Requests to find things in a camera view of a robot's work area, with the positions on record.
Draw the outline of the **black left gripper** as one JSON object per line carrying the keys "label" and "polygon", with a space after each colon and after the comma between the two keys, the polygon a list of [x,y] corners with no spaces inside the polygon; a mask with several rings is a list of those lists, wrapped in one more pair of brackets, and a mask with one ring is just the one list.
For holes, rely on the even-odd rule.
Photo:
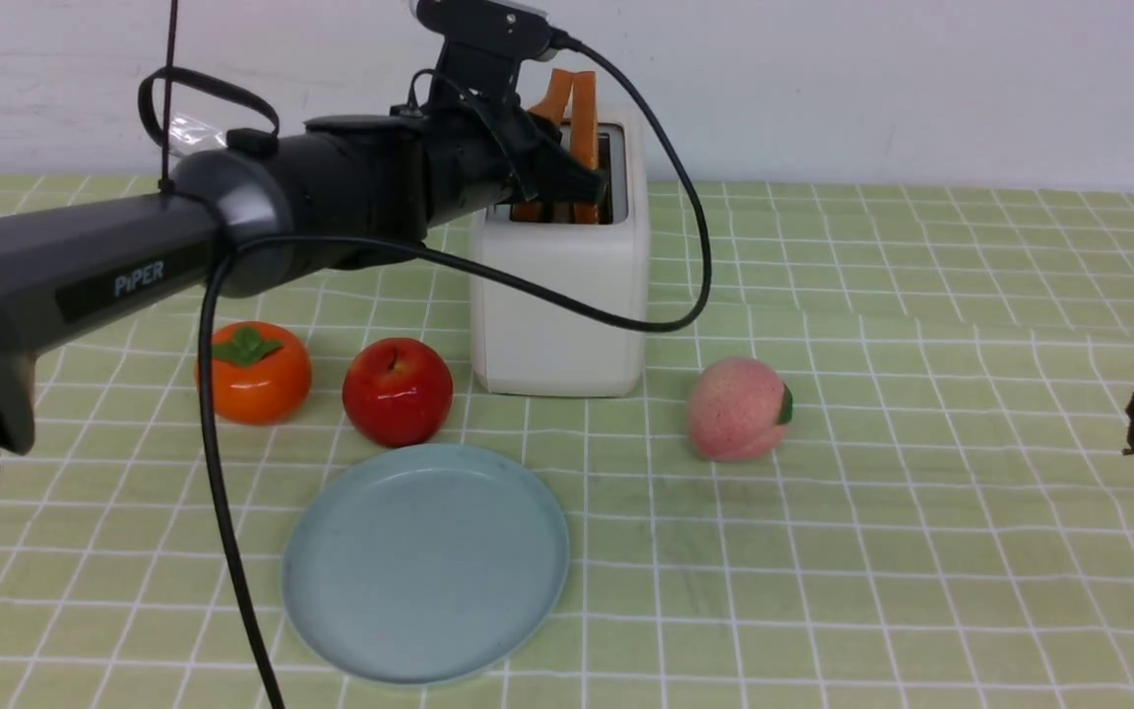
{"label": "black left gripper", "polygon": [[429,78],[431,94],[417,101],[429,227],[519,202],[601,205],[607,174],[550,147],[562,130],[547,118],[518,99],[498,108],[441,69],[418,69],[417,77]]}

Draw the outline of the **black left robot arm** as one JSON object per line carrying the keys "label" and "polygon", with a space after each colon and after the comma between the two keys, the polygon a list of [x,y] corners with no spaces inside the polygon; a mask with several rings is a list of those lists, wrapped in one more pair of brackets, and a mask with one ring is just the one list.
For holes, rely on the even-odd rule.
{"label": "black left robot arm", "polygon": [[315,271],[407,261],[428,229],[496,205],[604,199],[604,174],[517,96],[432,82],[428,105],[310,118],[298,135],[237,129],[178,162],[149,194],[0,219],[0,453],[35,441],[37,358],[205,282],[249,239],[220,295],[269,292]]}

